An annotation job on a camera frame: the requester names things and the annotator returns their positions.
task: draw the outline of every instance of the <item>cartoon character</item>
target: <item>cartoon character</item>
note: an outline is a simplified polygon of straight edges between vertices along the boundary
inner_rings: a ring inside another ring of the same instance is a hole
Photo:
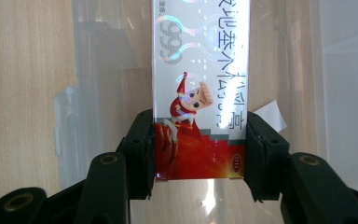
[[[186,91],[186,78],[187,72],[184,72],[182,81],[177,89],[178,97],[173,100],[170,107],[171,119],[165,119],[162,122],[162,131],[165,139],[163,150],[172,143],[170,163],[175,158],[178,150],[178,132],[200,138],[200,130],[195,122],[195,117],[199,110],[213,103],[213,97],[206,82],[201,81],[198,88]]]

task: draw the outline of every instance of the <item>screw hole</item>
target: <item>screw hole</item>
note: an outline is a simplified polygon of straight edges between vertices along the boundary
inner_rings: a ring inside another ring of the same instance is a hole
[[[117,156],[107,155],[100,159],[100,163],[103,165],[109,165],[117,161]]]
[[[20,210],[27,204],[31,203],[33,199],[34,195],[29,192],[14,196],[5,203],[4,209],[8,212]]]
[[[320,163],[316,158],[311,156],[301,156],[299,159],[308,165],[319,165]]]

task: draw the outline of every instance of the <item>wooden panel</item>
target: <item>wooden panel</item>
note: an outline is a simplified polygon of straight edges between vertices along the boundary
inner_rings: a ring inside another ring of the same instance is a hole
[[[308,3],[253,1],[249,110],[276,99],[292,151],[317,153]],[[122,95],[132,121],[152,107],[150,7],[121,1],[121,13],[141,65],[125,71]],[[41,187],[48,195],[59,190],[53,98],[76,84],[72,25],[70,0],[0,0],[0,197],[22,187]],[[145,223],[205,216],[200,200],[208,188],[205,180],[157,184],[139,216]],[[199,223],[282,223],[279,203],[253,203],[244,183],[216,181],[214,189],[218,219]]]
[[[76,83],[71,1],[0,1],[0,197],[59,190],[54,94]]]

